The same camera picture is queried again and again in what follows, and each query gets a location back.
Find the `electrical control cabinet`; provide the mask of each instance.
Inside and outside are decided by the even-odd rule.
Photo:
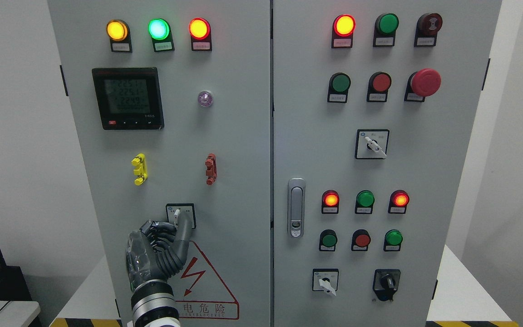
[[[275,327],[425,325],[499,7],[274,0]]]
[[[184,326],[423,326],[500,2],[48,0],[123,322],[179,209]]]
[[[270,3],[48,4],[124,325],[131,319],[128,234],[147,219],[166,221],[176,205],[194,210],[196,225],[187,263],[170,279],[183,326],[269,326]],[[93,69],[120,68],[158,73],[160,130],[137,127],[161,124],[158,110],[149,111],[153,97],[143,99],[154,93],[144,85],[154,81],[142,77],[99,80],[102,103],[116,101],[104,105],[106,119],[100,115]],[[210,96],[199,97],[203,91]],[[137,120],[145,111],[154,117]],[[123,130],[103,128],[113,125]],[[146,180],[131,165],[139,154]]]

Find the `yellow black hazard stripe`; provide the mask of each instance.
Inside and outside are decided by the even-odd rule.
[[[56,318],[49,327],[123,327],[120,319]]]
[[[425,327],[518,327],[513,321],[427,321]]]
[[[50,327],[123,327],[120,319],[58,318]],[[427,321],[425,327],[518,327],[513,321]]]

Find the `yellow terminal block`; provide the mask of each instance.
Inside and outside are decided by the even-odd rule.
[[[147,174],[147,161],[145,160],[145,155],[142,153],[137,154],[136,157],[130,162],[133,164],[133,174],[137,176],[134,180],[136,186],[141,186],[145,180],[148,178]]]

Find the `green push button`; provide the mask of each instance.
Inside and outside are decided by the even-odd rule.
[[[337,241],[338,240],[336,239],[336,236],[328,234],[322,238],[322,245],[326,247],[333,247],[336,245]]]
[[[356,196],[356,202],[361,207],[371,207],[374,203],[374,195],[372,195],[371,191],[362,191]]]
[[[396,229],[390,230],[386,233],[385,240],[387,244],[397,246],[403,242],[403,234]]]
[[[339,74],[332,79],[332,88],[336,92],[345,92],[350,87],[350,79],[345,74]]]
[[[376,20],[376,29],[384,35],[390,35],[399,27],[399,18],[394,13],[380,15]]]

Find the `white table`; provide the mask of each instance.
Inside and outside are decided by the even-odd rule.
[[[0,309],[7,301],[0,301]],[[12,301],[0,312],[0,327],[27,327],[39,314],[34,301]]]
[[[510,321],[451,250],[444,248],[428,321]],[[58,314],[59,318],[118,319],[106,257]]]

